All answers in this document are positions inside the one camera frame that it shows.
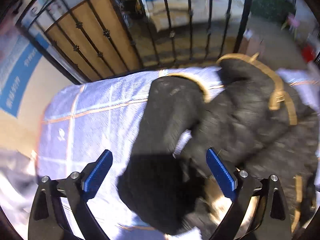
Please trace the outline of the black quilted jacket tan trim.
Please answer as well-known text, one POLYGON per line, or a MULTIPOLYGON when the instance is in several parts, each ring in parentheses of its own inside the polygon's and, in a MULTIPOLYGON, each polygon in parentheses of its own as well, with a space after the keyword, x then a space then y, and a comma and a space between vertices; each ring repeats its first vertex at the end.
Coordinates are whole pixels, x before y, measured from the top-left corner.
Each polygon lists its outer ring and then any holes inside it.
POLYGON ((315 172, 319 122, 297 91, 275 72, 239 54, 219 62, 224 89, 204 99, 195 81, 166 76, 152 82, 129 163, 118 180, 123 203, 144 222, 170 235, 215 229, 209 215, 205 154, 213 148, 255 176, 280 176, 291 226, 304 212, 305 181, 315 172))

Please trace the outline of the grey white crumpled clothes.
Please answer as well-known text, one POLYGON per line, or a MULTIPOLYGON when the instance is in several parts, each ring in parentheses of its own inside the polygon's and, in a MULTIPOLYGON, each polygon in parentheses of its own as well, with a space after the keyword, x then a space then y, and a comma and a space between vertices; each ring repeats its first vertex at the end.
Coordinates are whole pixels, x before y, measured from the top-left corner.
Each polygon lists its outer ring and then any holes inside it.
POLYGON ((1 208, 22 237, 28 232, 36 179, 34 158, 1 148, 1 208))

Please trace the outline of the blue plaid bed sheet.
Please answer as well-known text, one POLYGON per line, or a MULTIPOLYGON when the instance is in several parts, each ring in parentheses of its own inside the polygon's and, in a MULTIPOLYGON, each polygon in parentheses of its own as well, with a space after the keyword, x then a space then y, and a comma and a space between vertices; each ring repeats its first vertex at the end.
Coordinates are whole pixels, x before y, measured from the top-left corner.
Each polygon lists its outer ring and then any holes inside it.
POLYGON ((139 72, 125 77, 70 86, 54 96, 43 124, 37 172, 66 178, 110 150, 113 164, 88 205, 111 239, 167 239, 144 224, 120 200, 118 176, 128 162, 153 80, 172 70, 139 72))

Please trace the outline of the cardboard box blue label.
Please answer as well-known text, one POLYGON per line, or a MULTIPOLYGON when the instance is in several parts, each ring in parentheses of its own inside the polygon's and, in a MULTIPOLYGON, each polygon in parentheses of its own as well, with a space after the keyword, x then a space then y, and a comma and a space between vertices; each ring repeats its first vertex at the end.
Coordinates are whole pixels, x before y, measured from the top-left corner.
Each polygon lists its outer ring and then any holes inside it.
POLYGON ((2 33, 1 148, 35 153, 44 110, 70 85, 16 28, 2 33))

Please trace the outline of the small cardboard box on floor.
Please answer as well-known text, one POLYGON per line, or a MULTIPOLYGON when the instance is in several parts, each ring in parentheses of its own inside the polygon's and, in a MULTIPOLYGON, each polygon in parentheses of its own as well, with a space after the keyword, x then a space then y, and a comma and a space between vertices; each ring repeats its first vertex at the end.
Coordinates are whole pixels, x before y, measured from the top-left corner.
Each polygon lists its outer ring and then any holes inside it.
POLYGON ((261 60, 263 58, 265 48, 264 39, 256 34, 252 29, 246 29, 243 34, 238 53, 248 56, 254 56, 257 54, 257 59, 261 60))

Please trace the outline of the black iron bed footboard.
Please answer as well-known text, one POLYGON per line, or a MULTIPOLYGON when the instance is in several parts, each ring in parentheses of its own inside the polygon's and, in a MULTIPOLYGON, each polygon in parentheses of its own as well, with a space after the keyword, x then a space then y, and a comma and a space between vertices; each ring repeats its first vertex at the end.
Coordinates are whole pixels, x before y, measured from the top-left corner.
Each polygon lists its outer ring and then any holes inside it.
POLYGON ((142 0, 22 0, 16 26, 73 83, 141 69, 215 62, 238 52, 247 23, 231 19, 157 31, 142 0))

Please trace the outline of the green patterned cloth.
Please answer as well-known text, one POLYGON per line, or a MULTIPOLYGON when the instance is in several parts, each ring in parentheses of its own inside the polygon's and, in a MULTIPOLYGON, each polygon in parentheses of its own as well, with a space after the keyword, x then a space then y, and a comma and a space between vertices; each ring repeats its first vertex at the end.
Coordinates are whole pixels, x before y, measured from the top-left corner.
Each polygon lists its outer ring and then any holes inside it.
POLYGON ((295 14, 295 5, 286 0, 245 0, 241 22, 247 23, 249 16, 257 16, 283 24, 295 14))

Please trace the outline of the white beige folded quilt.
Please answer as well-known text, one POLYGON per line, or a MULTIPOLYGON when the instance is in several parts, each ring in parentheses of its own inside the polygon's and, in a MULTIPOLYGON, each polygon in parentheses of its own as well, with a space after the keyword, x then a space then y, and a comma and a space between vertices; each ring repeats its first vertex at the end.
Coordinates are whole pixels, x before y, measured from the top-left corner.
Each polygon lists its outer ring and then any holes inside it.
POLYGON ((245 0, 142 0, 146 16, 156 30, 162 31, 172 27, 188 25, 189 10, 193 12, 193 23, 207 23, 224 20, 228 4, 231 3, 231 19, 239 20, 242 16, 245 0))

